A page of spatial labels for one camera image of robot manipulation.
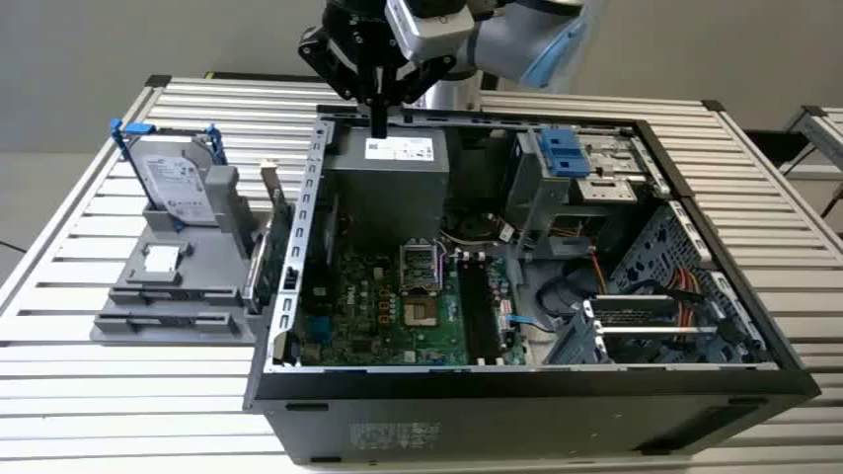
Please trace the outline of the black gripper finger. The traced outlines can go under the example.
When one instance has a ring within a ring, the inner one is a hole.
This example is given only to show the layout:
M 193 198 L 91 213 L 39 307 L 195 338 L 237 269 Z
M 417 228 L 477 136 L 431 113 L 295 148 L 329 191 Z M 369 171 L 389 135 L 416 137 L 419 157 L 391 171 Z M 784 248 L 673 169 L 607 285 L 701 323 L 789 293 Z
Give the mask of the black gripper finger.
M 369 55 L 359 55 L 352 69 L 331 49 L 328 32 L 312 27 L 305 30 L 297 46 L 300 57 L 325 80 L 343 99 L 355 99 L 368 108 L 369 134 L 380 138 L 380 99 L 377 93 L 376 67 Z
M 416 65 L 401 78 L 397 78 L 399 65 L 388 62 L 381 68 L 379 89 L 379 137 L 387 138 L 388 109 L 401 104 L 413 103 L 444 78 L 456 65 L 452 55 L 433 57 Z

